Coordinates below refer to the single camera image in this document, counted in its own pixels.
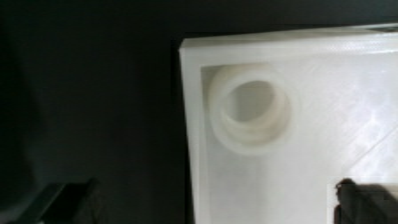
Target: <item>black object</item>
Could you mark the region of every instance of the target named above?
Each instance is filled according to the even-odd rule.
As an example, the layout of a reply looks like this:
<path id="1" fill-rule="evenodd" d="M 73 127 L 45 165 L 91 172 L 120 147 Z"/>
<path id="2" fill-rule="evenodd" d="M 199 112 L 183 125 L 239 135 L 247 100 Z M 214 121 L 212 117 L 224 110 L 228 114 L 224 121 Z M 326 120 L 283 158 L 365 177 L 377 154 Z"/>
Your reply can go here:
<path id="1" fill-rule="evenodd" d="M 107 224 L 105 210 L 96 179 L 86 184 L 50 184 L 16 224 Z"/>
<path id="2" fill-rule="evenodd" d="M 398 224 L 398 201 L 381 185 L 358 185 L 345 179 L 338 186 L 336 224 Z"/>

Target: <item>white plastic surface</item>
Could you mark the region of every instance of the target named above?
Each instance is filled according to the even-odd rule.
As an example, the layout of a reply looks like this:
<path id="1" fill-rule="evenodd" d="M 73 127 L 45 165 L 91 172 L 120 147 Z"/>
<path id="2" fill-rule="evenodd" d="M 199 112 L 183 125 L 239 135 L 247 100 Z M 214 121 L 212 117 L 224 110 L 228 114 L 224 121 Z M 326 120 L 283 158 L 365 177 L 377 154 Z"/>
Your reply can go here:
<path id="1" fill-rule="evenodd" d="M 340 180 L 398 184 L 397 26 L 185 40 L 198 224 L 333 224 Z"/>

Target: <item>circular recess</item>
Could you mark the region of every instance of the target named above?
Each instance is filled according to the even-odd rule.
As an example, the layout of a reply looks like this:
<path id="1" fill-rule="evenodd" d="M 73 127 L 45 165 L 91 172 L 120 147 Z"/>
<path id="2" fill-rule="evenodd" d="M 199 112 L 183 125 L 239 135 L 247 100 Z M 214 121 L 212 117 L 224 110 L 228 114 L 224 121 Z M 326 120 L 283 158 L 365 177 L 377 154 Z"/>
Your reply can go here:
<path id="1" fill-rule="evenodd" d="M 292 123 L 292 100 L 281 75 L 267 64 L 226 66 L 210 86 L 210 121 L 235 152 L 260 154 L 281 143 Z"/>

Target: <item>round indentation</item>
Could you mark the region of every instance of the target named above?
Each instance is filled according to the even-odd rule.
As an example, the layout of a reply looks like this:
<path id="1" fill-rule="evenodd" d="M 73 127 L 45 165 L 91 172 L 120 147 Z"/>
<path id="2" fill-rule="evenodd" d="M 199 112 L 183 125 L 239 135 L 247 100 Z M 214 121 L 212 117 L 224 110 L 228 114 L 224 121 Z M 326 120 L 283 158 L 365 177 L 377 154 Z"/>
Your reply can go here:
<path id="1" fill-rule="evenodd" d="M 210 121 L 228 149 L 258 154 L 272 148 L 292 120 L 287 83 L 269 65 L 226 66 L 210 86 Z"/>

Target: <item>dark background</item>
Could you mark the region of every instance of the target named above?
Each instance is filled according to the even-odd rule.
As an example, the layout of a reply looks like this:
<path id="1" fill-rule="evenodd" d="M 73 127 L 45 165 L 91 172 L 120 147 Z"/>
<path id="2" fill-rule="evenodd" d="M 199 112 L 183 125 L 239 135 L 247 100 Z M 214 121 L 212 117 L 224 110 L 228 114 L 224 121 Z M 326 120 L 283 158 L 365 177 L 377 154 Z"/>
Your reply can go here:
<path id="1" fill-rule="evenodd" d="M 398 1 L 0 2 L 0 223 L 93 176 L 112 224 L 189 223 L 182 39 L 397 22 Z"/>

